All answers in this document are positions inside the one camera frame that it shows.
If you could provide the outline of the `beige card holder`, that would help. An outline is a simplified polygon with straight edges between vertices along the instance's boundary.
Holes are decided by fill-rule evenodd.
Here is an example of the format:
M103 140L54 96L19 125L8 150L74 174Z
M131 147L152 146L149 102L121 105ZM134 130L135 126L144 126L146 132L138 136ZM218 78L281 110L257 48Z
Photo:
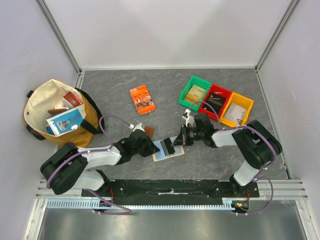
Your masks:
M152 155L154 162L159 162L185 154L182 145L173 145L175 138L176 136L173 136L163 140L153 141L153 144L159 149L159 151Z

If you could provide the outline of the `dark credit card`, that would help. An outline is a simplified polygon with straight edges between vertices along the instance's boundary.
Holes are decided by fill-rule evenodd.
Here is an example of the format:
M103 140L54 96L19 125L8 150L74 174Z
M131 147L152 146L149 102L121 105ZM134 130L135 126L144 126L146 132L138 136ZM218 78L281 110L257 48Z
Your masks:
M166 156L172 155L175 153L175 149L172 146L172 142L169 137L163 140L163 151Z

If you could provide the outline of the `brown leather card wallet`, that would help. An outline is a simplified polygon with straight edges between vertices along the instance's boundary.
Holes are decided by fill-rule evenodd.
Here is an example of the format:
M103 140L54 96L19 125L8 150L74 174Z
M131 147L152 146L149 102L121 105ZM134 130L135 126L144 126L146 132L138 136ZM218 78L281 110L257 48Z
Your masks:
M155 129L150 126L145 126L144 131L149 136L149 138L152 139Z

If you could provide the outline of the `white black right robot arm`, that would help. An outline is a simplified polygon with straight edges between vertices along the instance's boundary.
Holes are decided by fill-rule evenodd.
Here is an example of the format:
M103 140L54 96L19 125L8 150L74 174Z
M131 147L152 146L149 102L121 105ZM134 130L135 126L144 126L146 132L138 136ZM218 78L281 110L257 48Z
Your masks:
M242 196L248 186L258 179L261 171L276 160L283 151L280 142L257 120L236 127L218 129L205 113L187 122L173 141L174 146L191 146L202 141L207 147L237 146L244 157L240 168L229 178L229 191L235 197Z

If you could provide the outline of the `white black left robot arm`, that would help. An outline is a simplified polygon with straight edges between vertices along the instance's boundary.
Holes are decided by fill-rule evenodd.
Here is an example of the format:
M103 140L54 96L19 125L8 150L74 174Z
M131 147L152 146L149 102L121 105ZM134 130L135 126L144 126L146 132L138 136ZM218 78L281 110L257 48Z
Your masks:
M159 151L147 133L137 129L129 137L107 147L83 148L66 143L42 164L40 172L47 181L47 188L56 195L80 188L93 190L103 197L110 192L110 184L103 174L92 168L121 165L135 155L148 157Z

